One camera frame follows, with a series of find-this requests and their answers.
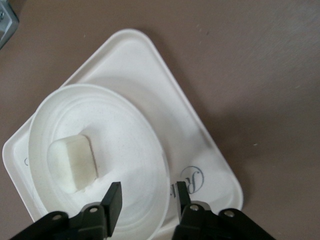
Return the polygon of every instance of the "white plate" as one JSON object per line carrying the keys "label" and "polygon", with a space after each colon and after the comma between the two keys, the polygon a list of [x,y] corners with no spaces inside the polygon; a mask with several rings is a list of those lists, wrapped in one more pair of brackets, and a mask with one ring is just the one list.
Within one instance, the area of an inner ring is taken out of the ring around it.
{"label": "white plate", "polygon": [[[152,41],[142,32],[113,34],[64,84],[88,83],[119,93],[144,115],[165,152],[171,186],[186,181],[190,198],[207,202],[214,213],[241,209],[238,180]],[[27,151],[29,119],[4,145],[5,167],[34,221],[48,213],[31,178]],[[157,240],[169,240],[178,224],[176,193]]]}
{"label": "white plate", "polygon": [[[123,205],[111,239],[146,240],[160,228],[170,196],[167,160],[148,121],[129,101],[96,85],[66,86],[40,104],[29,132],[30,171],[48,212],[75,216],[100,202],[112,182],[121,182]],[[47,152],[53,141],[78,134],[90,140],[98,178],[66,193],[50,175]]]}

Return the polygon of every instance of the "printed logo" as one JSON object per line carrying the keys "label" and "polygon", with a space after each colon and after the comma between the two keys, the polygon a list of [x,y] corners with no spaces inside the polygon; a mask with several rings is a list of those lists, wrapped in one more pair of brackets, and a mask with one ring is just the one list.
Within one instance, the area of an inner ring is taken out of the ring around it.
{"label": "printed logo", "polygon": [[[180,177],[184,179],[189,194],[198,192],[205,182],[205,176],[197,166],[187,166],[182,170]],[[171,185],[171,196],[176,198],[175,185]]]}

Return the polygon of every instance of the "sponge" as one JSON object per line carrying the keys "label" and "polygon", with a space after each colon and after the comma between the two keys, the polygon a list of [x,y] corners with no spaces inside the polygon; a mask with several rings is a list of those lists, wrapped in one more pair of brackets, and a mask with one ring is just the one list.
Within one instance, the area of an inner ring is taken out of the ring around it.
{"label": "sponge", "polygon": [[84,189],[97,178],[90,143],[83,135],[52,142],[47,151],[47,163],[55,183],[69,194]]}

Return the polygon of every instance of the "foam block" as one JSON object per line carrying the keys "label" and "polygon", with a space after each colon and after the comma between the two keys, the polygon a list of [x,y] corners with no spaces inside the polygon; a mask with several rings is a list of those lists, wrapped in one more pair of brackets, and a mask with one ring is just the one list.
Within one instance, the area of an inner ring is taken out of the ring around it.
{"label": "foam block", "polygon": [[66,193],[75,193],[97,178],[89,140],[74,135],[52,142],[47,163],[53,180]]}

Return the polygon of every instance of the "brown table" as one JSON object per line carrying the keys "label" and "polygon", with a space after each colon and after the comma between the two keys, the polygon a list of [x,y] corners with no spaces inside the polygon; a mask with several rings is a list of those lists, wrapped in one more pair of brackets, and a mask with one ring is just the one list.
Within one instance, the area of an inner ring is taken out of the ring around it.
{"label": "brown table", "polygon": [[[320,235],[320,4],[9,1],[0,146],[110,35],[146,33],[236,174],[243,212],[278,240]],[[32,223],[0,164],[0,239]]]}

